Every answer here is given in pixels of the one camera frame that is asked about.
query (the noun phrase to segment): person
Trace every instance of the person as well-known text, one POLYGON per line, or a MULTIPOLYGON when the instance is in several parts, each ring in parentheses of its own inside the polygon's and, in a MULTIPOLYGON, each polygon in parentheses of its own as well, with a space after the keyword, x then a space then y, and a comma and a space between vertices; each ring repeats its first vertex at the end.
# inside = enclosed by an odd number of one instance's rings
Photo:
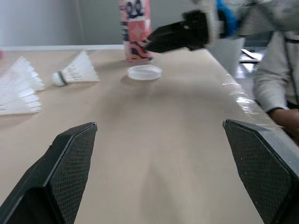
POLYGON ((274 33, 254 74, 253 93, 269 116, 299 143, 299 39, 294 33, 274 33))

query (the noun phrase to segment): white shuttlecock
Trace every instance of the white shuttlecock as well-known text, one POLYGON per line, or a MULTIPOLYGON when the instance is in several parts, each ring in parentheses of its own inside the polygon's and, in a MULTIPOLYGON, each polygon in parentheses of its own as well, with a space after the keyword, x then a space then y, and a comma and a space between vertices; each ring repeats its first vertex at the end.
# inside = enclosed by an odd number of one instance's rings
POLYGON ((39 78, 35 69, 31 66, 30 62, 24 57, 20 57, 11 67, 11 70, 18 76, 23 77, 30 83, 31 88, 34 91, 45 90, 45 85, 39 78))
POLYGON ((0 77, 0 115, 36 113, 41 109, 39 98, 30 84, 12 74, 0 77))
POLYGON ((89 60, 86 51, 82 51, 65 69, 52 76, 56 86, 77 82, 98 82, 100 79, 89 60))

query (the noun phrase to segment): person's hand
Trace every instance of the person's hand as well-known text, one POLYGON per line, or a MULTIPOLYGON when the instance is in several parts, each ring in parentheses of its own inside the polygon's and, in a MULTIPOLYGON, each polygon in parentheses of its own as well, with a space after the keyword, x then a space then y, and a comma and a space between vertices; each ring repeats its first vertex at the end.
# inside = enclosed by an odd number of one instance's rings
POLYGON ((276 109, 269 113, 269 116, 285 130, 299 140, 299 110, 276 109))

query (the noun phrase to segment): robotic arm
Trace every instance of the robotic arm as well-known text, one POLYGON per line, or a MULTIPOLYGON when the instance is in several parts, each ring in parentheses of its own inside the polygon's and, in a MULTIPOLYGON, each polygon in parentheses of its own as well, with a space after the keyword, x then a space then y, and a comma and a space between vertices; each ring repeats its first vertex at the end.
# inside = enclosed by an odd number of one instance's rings
POLYGON ((147 50, 158 53, 182 47, 196 50, 213 44, 217 39, 274 30, 299 33, 298 0, 191 1, 201 9, 184 13, 183 21, 155 30, 148 37, 147 50))

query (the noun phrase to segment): shuttlecock cork base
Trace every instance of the shuttlecock cork base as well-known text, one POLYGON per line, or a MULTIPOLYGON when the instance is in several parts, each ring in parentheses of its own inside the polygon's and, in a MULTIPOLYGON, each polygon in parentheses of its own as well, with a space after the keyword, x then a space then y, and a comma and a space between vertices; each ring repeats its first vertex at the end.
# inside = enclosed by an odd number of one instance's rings
POLYGON ((68 83, 66 82, 66 80, 64 79, 63 75, 62 75, 62 72, 58 71, 58 72, 55 72, 52 76, 52 81, 54 83, 55 86, 65 86, 67 85, 68 83))

